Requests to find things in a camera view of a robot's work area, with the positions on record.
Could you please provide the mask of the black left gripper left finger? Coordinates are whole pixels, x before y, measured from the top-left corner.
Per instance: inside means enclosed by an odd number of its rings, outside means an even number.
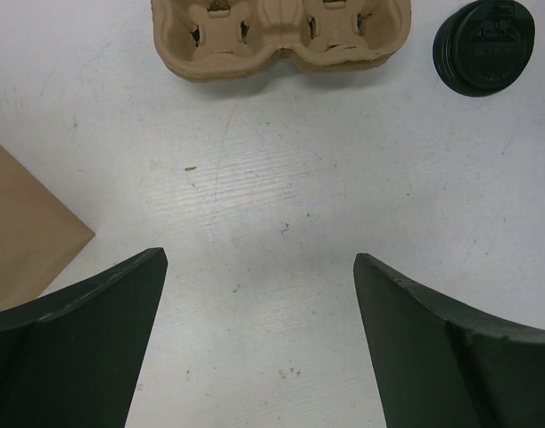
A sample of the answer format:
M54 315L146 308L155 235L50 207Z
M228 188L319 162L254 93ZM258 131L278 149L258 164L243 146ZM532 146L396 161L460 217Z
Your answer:
M122 427L168 269L151 248L0 312L0 427Z

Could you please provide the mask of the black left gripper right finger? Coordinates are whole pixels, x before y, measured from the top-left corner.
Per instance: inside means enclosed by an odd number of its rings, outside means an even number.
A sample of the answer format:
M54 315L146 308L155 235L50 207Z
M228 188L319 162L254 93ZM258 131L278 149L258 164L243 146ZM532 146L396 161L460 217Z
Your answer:
M545 427L545 330L357 255L354 283L389 427Z

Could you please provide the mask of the brown pulp cup carrier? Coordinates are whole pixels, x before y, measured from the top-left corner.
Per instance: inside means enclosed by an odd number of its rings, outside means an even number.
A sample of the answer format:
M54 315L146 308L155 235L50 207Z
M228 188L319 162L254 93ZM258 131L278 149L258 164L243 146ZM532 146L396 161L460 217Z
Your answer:
M243 78L288 59L311 72L369 70L405 44L409 1L167 1L151 3L165 66L193 82Z

